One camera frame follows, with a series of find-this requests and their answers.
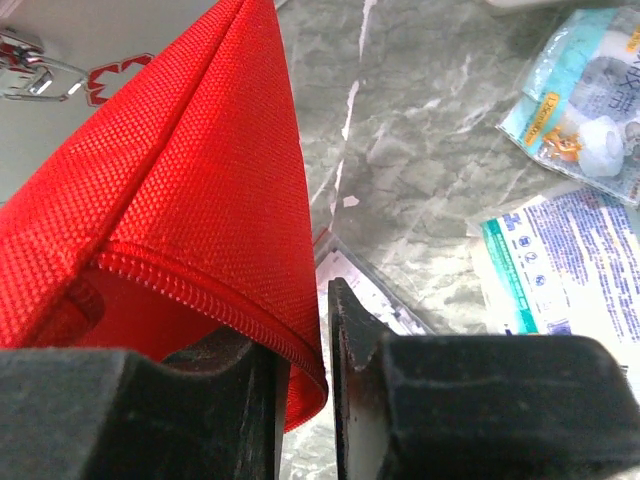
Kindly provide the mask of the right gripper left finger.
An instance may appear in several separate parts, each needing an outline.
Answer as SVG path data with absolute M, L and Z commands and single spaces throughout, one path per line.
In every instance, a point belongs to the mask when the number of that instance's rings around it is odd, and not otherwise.
M 1 354 L 5 479 L 274 479 L 289 363 L 222 328 L 162 361 L 124 349 Z

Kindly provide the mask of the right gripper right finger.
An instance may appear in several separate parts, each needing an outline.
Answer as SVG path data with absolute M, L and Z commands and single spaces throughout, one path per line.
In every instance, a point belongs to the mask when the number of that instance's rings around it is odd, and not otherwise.
M 401 336 L 328 284 L 342 479 L 605 479 L 639 464 L 639 406 L 580 336 Z

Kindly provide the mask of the clear bag of pads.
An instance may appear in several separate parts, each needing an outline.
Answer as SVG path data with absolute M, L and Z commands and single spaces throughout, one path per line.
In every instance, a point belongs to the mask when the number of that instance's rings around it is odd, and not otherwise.
M 327 319 L 328 284 L 342 278 L 363 307 L 399 335 L 432 335 L 434 331 L 392 292 L 333 232 L 324 228 L 313 241 L 320 317 Z

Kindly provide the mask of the red first aid pouch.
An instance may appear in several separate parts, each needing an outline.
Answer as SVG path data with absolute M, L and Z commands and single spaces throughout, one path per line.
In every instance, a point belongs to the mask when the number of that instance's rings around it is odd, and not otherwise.
M 325 405 L 304 161 L 275 6 L 221 1 L 1 210 L 1 344 L 160 360 L 228 326 Z

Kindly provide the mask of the white blue gauze packet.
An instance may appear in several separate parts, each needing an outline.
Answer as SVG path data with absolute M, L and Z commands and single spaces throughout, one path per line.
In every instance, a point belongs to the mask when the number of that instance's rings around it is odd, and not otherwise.
M 506 334 L 639 344 L 639 213 L 586 187 L 472 223 L 485 291 Z

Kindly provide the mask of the teal tape roll packet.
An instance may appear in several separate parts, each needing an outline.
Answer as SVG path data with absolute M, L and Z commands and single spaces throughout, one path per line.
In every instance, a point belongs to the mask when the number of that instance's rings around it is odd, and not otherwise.
M 639 204 L 639 7 L 579 9 L 499 125 L 540 165 Z

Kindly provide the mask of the white first aid box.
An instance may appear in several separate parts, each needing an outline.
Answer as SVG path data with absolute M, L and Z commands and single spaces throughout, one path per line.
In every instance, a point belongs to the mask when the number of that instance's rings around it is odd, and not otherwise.
M 1 199 L 212 5 L 2 2 Z

